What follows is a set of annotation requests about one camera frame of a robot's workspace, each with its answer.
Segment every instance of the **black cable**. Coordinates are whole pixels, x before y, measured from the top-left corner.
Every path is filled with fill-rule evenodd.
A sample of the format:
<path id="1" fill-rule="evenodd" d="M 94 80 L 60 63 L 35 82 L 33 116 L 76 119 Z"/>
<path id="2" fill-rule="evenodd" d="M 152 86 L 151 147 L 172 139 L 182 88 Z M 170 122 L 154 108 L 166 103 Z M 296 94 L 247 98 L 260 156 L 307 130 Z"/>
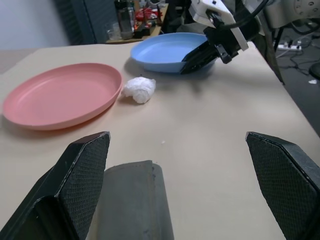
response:
<path id="1" fill-rule="evenodd" d="M 303 49 L 306 49 L 306 48 L 310 47 L 311 44 L 312 44 L 312 40 L 310 40 L 306 45 L 302 45 L 301 44 L 300 47 L 303 48 Z"/>
<path id="2" fill-rule="evenodd" d="M 260 3 L 259 6 L 250 15 L 246 16 L 245 18 L 241 19 L 236 23 L 220 25 L 219 29 L 221 30 L 235 29 L 235 28 L 242 27 L 243 25 L 246 25 L 264 9 L 264 7 L 267 5 L 268 2 L 269 0 L 263 0 L 263 2 Z"/>
<path id="3" fill-rule="evenodd" d="M 300 34 L 300 35 L 312 34 L 313 32 L 315 32 L 318 29 L 320 29 L 320 21 L 318 21 L 317 19 L 310 19 L 310 21 L 318 24 L 318 26 L 315 26 L 315 27 L 308 26 L 308 28 L 310 28 L 308 31 L 300 31 L 292 22 L 291 23 L 291 27 L 297 34 Z"/>
<path id="4" fill-rule="evenodd" d="M 276 30 L 273 30 L 273 31 L 271 32 L 272 42 L 275 40 L 275 36 L 276 36 Z"/>
<path id="5" fill-rule="evenodd" d="M 298 57 L 298 56 L 301 56 L 304 54 L 304 51 L 301 50 L 301 52 L 296 52 L 293 56 L 290 57 L 290 61 L 294 64 L 293 66 L 279 66 L 280 69 L 296 69 L 299 73 L 305 75 L 305 76 L 309 76 L 309 69 L 304 69 L 304 68 L 301 68 L 300 65 L 303 65 L 303 64 L 313 64 L 313 63 L 317 63 L 320 61 L 320 58 L 319 59 L 316 59 L 316 60 L 310 60 L 310 61 L 303 61 L 303 62 L 296 62 L 294 60 L 295 57 Z"/>
<path id="6" fill-rule="evenodd" d="M 263 54 L 263 57 L 266 61 L 268 61 L 268 43 L 267 43 L 267 38 L 264 37 L 264 46 L 265 46 L 265 49 L 264 49 L 264 54 Z"/>
<path id="7" fill-rule="evenodd" d="M 284 32 L 284 29 L 285 29 L 284 26 L 279 28 L 278 34 L 276 35 L 276 38 L 275 38 L 275 44 L 273 46 L 274 52 L 276 52 L 278 49 L 278 46 L 279 46 L 279 43 L 281 40 L 281 36 L 282 36 L 282 33 Z"/>

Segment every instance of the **floor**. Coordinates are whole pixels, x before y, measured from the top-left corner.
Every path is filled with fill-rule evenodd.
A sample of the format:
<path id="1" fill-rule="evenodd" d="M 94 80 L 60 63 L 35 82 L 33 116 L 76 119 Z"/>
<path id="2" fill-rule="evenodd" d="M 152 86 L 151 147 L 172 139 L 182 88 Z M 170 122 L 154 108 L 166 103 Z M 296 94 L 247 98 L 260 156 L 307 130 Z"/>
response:
<path id="1" fill-rule="evenodd" d="M 292 29 L 285 29 L 282 35 L 282 40 L 295 40 L 299 37 L 301 36 L 295 33 Z M 306 46 L 310 39 L 305 38 L 301 41 L 302 45 Z M 312 43 L 320 46 L 320 39 L 314 39 Z M 277 61 L 278 65 L 281 66 L 280 71 L 285 83 L 284 87 L 303 112 L 304 116 L 307 118 L 318 136 L 320 136 L 320 81 L 317 81 L 317 84 L 310 84 L 309 81 L 314 80 L 314 77 L 311 75 L 304 75 L 297 69 L 288 68 L 288 66 L 294 66 L 294 63 L 290 60 L 292 56 L 294 56 L 293 60 L 298 64 L 307 61 L 315 61 L 319 63 L 320 48 L 310 45 L 302 49 L 303 54 L 300 52 L 297 56 L 294 56 L 296 53 L 292 53 L 290 51 L 279 57 Z M 283 52 L 284 51 L 277 50 L 275 55 L 279 56 Z M 308 74 L 308 69 L 313 63 L 300 64 L 299 67 L 304 69 L 303 72 Z"/>

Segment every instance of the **pink plate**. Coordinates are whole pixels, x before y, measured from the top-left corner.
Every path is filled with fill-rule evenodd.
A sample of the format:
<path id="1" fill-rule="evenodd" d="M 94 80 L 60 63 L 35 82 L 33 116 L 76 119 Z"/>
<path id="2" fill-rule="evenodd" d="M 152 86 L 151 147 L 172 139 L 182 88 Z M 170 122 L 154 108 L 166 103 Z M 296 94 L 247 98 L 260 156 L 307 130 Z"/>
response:
<path id="1" fill-rule="evenodd" d="M 3 115 L 28 129 L 63 129 L 109 108 L 121 87 L 121 74 L 109 65 L 62 66 L 34 76 L 14 89 L 4 101 Z"/>

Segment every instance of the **wall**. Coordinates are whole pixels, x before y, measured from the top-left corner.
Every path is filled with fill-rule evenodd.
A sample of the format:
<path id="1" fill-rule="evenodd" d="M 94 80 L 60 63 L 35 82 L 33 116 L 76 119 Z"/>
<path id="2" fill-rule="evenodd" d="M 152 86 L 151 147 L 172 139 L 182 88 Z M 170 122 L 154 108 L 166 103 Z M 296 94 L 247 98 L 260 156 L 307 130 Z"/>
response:
<path id="1" fill-rule="evenodd" d="M 0 0 L 0 50 L 67 45 L 53 0 Z"/>

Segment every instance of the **crumpled white tissue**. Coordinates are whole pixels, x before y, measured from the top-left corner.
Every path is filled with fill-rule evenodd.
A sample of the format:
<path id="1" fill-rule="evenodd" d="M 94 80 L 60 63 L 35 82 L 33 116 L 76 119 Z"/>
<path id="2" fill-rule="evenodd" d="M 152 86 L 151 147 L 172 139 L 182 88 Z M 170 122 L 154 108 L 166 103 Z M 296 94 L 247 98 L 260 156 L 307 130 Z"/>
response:
<path id="1" fill-rule="evenodd" d="M 123 87 L 122 94 L 126 97 L 133 97 L 138 104 L 145 104 L 156 89 L 156 80 L 143 76 L 129 80 Z"/>

